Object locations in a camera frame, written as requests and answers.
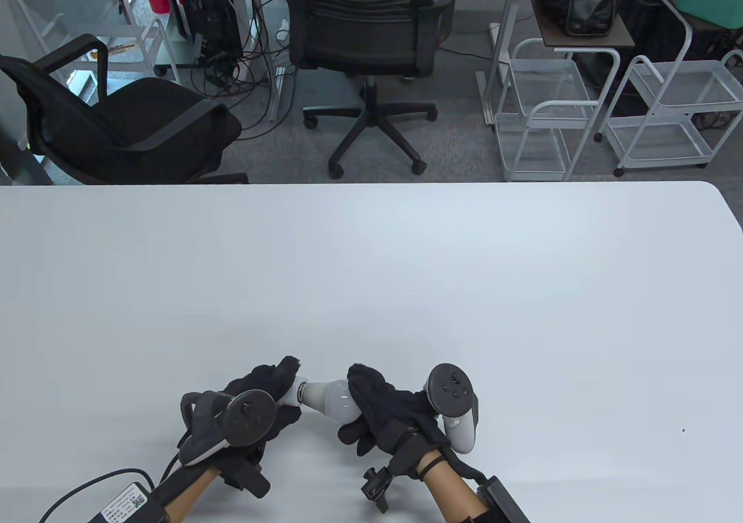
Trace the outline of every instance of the white wall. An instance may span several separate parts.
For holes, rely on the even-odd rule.
[[[0,54],[28,58],[8,0],[0,0],[0,19]],[[0,73],[0,126],[14,141],[26,132],[26,108],[4,73]]]

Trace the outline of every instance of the dark shelf top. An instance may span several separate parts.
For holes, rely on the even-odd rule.
[[[676,0],[668,0],[671,5],[673,5],[674,8],[676,8]],[[719,32],[720,30],[727,30],[727,27],[722,27],[717,24],[713,24],[712,22],[708,22],[706,20],[702,20],[701,18],[697,18],[696,16],[692,16],[691,14],[686,14],[685,12],[682,12],[679,10],[679,14],[684,16],[685,20],[689,22],[692,29],[694,31],[700,31],[700,32]]]
[[[542,10],[537,0],[531,0],[531,6],[534,8],[536,23],[539,25],[539,31],[542,33],[542,39],[546,47],[634,47],[634,40],[629,35],[627,27],[618,14],[611,31],[607,35],[598,35],[597,37],[568,35]]]

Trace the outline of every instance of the metal shelf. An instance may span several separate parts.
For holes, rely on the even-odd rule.
[[[604,135],[620,160],[621,168],[668,167],[708,163],[713,151],[685,115],[657,115],[648,119],[642,136],[624,157],[645,117],[615,117]]]
[[[571,59],[512,59],[510,74],[518,107],[528,117],[545,101],[589,101],[589,93]],[[593,108],[574,104],[542,107],[531,120],[537,128],[585,128]]]
[[[671,76],[673,62],[655,64],[664,79]],[[661,82],[646,64],[633,67],[629,77],[648,107],[661,91]],[[743,111],[743,87],[720,61],[683,61],[667,80],[668,88],[653,114],[693,114]]]
[[[511,181],[561,181],[570,167],[568,146],[559,128],[526,128],[518,113],[496,115],[496,137],[501,164]],[[528,133],[517,170],[512,173],[522,137]]]

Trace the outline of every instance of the black clip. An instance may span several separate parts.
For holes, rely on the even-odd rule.
[[[246,459],[215,459],[214,467],[221,471],[225,484],[238,490],[247,490],[255,497],[265,496],[271,488],[268,480],[261,474],[261,466],[253,465]]]
[[[373,468],[369,469],[364,473],[364,478],[366,478],[366,484],[361,486],[361,492],[364,493],[367,500],[374,502],[380,512],[386,513],[389,505],[384,494],[395,477],[392,476],[387,467],[382,467],[379,471],[375,471]]]

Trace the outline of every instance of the black office chair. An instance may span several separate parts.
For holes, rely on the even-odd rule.
[[[98,103],[88,106],[50,74],[98,51]],[[219,168],[240,122],[223,103],[156,78],[106,94],[109,51],[82,35],[30,63],[0,56],[26,102],[34,154],[84,184],[245,183],[247,175],[202,178]]]
[[[364,107],[305,107],[305,126],[318,117],[351,117],[356,123],[327,162],[331,178],[343,176],[338,161],[369,126],[378,126],[413,162],[421,175],[425,162],[387,117],[425,113],[435,121],[434,103],[377,103],[374,75],[427,77],[435,51],[452,28],[456,0],[286,0],[289,5],[291,63],[300,68],[327,68],[361,74]]]

